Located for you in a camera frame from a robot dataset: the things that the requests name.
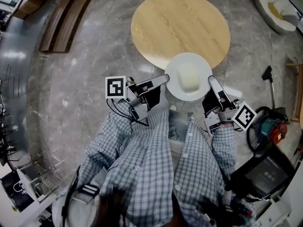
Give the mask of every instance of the white plate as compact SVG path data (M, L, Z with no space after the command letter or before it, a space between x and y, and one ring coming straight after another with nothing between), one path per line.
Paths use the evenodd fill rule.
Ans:
M179 68L186 68L189 64L196 68L196 72L200 80L199 89L192 92L184 91L178 80ZM208 78L213 74L212 69L202 56L195 53L186 52L176 55L168 63L165 73L169 75L169 81L166 83L166 87L171 94L178 99L184 101L195 101L204 97L210 90Z

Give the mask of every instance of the shirt sleeve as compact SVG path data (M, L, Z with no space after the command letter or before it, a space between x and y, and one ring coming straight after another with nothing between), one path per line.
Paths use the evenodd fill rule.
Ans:
M130 115L127 102L117 104L120 111ZM77 188L89 183L103 167L108 169L120 156L120 147L132 133L131 121L114 112L110 112L95 139L85 149L85 158L79 170Z
M230 179L231 174L235 170L237 156L233 126L220 127L214 131L211 149L219 167Z

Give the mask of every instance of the black and white square marker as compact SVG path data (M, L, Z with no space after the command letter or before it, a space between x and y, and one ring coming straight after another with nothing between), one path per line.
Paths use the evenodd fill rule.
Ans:
M105 78L105 98L126 98L126 76Z
M244 131L246 131L254 121L257 113L245 102L241 103L240 108L233 116L232 120Z

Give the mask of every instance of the yellow cushion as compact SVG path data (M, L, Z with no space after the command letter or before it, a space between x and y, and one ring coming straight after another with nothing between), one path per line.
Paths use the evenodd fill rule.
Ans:
M270 12L273 15L275 15L275 17L283 20L283 16L279 13L279 11L275 8L275 6L271 2L268 3L268 8L269 8Z

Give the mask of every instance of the white pet bed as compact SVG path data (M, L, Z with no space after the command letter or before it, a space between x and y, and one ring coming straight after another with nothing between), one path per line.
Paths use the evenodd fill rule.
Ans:
M262 17L278 33L295 31L298 19L289 0L255 0L255 3Z

